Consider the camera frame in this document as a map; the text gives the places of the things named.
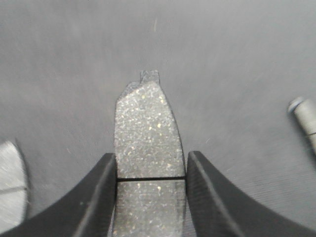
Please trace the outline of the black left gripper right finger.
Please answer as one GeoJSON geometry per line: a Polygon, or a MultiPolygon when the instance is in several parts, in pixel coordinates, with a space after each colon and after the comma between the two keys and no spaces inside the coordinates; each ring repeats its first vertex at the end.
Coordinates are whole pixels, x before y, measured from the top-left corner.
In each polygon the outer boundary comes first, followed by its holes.
{"type": "Polygon", "coordinates": [[[200,151],[188,155],[186,191],[198,237],[314,237],[229,181],[200,151]]]}

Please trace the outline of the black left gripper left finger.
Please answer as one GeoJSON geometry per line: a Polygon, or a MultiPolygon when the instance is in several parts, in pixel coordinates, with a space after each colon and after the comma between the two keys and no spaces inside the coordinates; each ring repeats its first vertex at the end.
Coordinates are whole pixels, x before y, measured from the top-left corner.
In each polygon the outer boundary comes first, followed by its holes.
{"type": "Polygon", "coordinates": [[[3,237],[106,237],[117,185],[113,153],[104,154],[65,196],[3,237]]]}

